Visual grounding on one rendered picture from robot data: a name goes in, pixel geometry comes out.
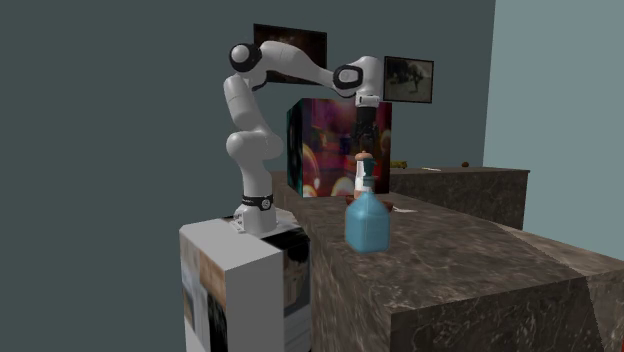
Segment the patterned grey robot stand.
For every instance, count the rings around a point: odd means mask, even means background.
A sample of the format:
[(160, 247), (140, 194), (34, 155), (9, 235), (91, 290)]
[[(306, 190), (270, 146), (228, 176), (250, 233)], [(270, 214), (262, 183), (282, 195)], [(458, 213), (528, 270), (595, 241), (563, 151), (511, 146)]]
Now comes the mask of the patterned grey robot stand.
[(311, 246), (292, 213), (259, 236), (224, 217), (179, 239), (186, 352), (311, 352)]

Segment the brown bowl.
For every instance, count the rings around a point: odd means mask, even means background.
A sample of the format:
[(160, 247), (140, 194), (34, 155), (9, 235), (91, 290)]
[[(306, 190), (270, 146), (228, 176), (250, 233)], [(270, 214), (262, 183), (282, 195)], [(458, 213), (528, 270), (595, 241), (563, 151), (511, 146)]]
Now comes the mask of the brown bowl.
[[(352, 195), (347, 195), (345, 197), (347, 205), (350, 205), (354, 200), (355, 198)], [(388, 212), (391, 212), (393, 210), (394, 204), (392, 202), (381, 200), (381, 203), (386, 207)]]

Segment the dark brown wall picture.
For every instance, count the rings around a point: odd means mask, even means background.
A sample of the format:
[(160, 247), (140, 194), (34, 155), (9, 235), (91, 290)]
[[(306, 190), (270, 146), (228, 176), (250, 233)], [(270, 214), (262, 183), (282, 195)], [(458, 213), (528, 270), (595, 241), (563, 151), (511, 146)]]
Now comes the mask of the dark brown wall picture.
[(327, 33), (313, 30), (253, 24), (254, 43), (278, 41), (301, 49), (318, 66), (327, 67)]

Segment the colourful patterned cube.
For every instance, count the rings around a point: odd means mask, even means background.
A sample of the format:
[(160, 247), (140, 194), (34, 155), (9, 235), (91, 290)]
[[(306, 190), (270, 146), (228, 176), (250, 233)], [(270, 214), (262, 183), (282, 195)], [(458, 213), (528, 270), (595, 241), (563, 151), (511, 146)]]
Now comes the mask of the colourful patterned cube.
[[(370, 153), (374, 189), (389, 191), (392, 104), (377, 108), (378, 139)], [(352, 101), (302, 98), (287, 112), (287, 180), (303, 197), (345, 196), (354, 191), (357, 110)]]

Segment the blue square bottle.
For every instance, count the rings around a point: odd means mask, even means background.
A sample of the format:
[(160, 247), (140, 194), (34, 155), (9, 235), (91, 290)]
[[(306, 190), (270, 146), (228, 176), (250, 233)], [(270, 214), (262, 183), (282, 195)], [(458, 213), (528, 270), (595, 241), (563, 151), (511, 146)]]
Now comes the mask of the blue square bottle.
[(389, 248), (389, 212), (374, 191), (363, 192), (348, 205), (345, 240), (359, 253), (383, 252)]

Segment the grey framed wall picture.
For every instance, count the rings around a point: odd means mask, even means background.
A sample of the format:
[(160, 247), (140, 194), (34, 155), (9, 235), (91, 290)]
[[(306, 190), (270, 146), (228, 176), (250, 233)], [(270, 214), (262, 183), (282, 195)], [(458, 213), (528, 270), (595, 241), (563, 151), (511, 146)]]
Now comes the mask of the grey framed wall picture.
[(431, 60), (385, 56), (383, 100), (431, 104), (433, 76)]

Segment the white bottle with brown cap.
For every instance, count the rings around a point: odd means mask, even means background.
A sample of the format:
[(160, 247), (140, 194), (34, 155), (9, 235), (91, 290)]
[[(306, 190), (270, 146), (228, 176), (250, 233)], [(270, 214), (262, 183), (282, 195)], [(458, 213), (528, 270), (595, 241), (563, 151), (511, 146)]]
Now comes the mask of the white bottle with brown cap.
[(375, 178), (373, 175), (376, 162), (373, 156), (362, 151), (355, 156), (356, 159), (356, 176), (354, 186), (354, 198), (357, 199), (363, 192), (373, 192), (375, 186)]

